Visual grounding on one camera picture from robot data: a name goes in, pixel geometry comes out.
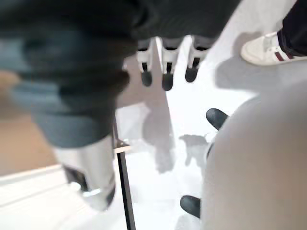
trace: red stripe on sneaker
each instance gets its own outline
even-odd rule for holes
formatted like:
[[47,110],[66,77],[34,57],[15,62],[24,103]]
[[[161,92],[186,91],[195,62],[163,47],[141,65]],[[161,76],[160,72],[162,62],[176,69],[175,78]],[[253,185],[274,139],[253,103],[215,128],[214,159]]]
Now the red stripe on sneaker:
[[294,56],[292,56],[291,54],[286,54],[288,56],[289,59],[294,59]]
[[280,55],[279,52],[276,52],[275,55],[277,56],[279,61],[284,61],[283,57]]

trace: white tabletop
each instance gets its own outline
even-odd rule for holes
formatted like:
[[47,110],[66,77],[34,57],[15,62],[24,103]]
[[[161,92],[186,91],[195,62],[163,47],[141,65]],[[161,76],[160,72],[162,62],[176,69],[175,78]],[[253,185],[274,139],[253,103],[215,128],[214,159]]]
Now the white tabletop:
[[107,212],[88,207],[66,185],[60,166],[0,179],[1,230],[126,230],[117,160],[117,189]]

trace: white floor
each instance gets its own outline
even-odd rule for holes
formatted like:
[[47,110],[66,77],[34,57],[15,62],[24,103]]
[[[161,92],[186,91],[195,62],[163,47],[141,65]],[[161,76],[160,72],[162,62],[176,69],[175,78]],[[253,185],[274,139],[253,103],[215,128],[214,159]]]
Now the white floor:
[[248,40],[281,28],[295,0],[244,0],[202,63],[194,83],[184,79],[191,39],[182,44],[169,92],[161,88],[158,60],[153,85],[143,87],[134,58],[128,60],[131,84],[119,100],[120,137],[132,145],[127,155],[137,230],[199,229],[199,221],[181,210],[183,195],[200,196],[206,137],[214,128],[209,108],[231,115],[259,93],[306,78],[305,62],[256,67],[239,56]]

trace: silver metal joint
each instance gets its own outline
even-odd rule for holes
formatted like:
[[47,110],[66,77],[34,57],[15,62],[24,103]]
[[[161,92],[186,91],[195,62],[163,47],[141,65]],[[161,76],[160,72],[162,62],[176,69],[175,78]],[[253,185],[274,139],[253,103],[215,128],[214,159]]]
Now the silver metal joint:
[[106,210],[115,194],[112,136],[82,148],[54,147],[54,152],[70,188],[77,191],[92,208]]

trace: gray robot arm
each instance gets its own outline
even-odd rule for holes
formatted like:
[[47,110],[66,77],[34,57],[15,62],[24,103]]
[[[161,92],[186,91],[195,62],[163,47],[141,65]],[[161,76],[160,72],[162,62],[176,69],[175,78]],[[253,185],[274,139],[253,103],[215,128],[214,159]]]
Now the gray robot arm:
[[226,120],[204,171],[203,230],[306,229],[306,87],[261,96]]

